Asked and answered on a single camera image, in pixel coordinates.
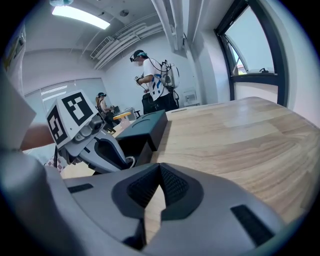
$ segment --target black window frame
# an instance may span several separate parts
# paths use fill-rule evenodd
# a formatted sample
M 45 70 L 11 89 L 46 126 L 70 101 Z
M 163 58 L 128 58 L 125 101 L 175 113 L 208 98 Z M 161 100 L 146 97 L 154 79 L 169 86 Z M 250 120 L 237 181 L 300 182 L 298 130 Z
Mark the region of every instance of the black window frame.
M 236 61 L 233 52 L 228 46 L 229 42 L 225 37 L 225 32 L 248 6 L 256 15 L 266 36 L 273 60 L 274 73 L 248 73 L 241 75 L 232 74 L 236 65 Z M 219 41 L 227 67 L 230 100 L 235 100 L 236 82 L 261 83 L 277 86 L 277 103 L 281 106 L 287 107 L 289 94 L 289 72 L 285 47 L 276 25 L 262 3 L 259 0 L 235 0 L 231 4 L 218 27 L 214 29 L 214 33 Z

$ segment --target woman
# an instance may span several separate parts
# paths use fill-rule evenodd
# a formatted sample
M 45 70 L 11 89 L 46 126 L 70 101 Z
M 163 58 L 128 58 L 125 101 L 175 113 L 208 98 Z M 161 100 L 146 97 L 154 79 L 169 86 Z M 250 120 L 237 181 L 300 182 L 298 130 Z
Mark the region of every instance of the woman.
M 106 94 L 104 94 L 103 92 L 99 92 L 97 97 L 95 98 L 95 102 L 96 102 L 96 107 L 98 109 L 99 112 L 103 112 L 105 113 L 105 121 L 107 124 L 109 124 L 111 127 L 114 127 L 113 123 L 116 123 L 117 125 L 120 124 L 119 120 L 113 120 L 113 115 L 112 115 L 112 108 L 111 107 L 107 107 L 107 104 L 105 102 L 105 96 L 107 96 Z

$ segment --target wooden tabletop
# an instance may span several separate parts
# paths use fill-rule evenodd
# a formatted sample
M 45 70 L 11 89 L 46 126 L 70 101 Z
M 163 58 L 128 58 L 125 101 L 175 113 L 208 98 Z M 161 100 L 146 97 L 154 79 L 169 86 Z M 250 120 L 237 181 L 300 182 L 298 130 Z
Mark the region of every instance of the wooden tabletop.
M 308 209 L 320 170 L 320 130 L 303 117 L 258 97 L 189 107 L 167 117 L 153 163 L 227 178 L 287 223 Z M 148 241 L 164 208 L 158 189 L 145 212 Z

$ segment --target man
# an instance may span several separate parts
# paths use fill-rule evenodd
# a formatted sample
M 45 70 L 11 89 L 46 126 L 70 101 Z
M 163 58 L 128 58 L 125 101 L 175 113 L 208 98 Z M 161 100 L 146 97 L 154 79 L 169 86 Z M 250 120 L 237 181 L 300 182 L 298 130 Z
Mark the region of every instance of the man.
M 165 74 L 161 65 L 155 60 L 150 59 L 143 50 L 136 50 L 133 54 L 133 62 L 138 62 L 139 66 L 143 66 L 143 78 L 137 83 L 139 85 L 146 84 L 154 103 L 159 110 L 176 110 L 178 108 L 176 101 L 168 89 L 161 82 L 161 77 Z

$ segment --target white t-shirt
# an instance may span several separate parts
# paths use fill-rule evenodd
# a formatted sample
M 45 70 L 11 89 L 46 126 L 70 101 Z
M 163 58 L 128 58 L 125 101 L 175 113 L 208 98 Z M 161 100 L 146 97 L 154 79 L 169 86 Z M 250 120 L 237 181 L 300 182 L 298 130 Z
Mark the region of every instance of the white t-shirt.
M 153 75 L 153 79 L 151 82 L 149 82 L 148 88 L 154 101 L 160 96 L 162 97 L 169 93 L 168 89 L 165 88 L 162 82 L 159 80 L 159 78 L 165 74 L 160 70 L 162 70 L 160 64 L 154 59 L 149 58 L 143 62 L 143 76 L 146 77 Z

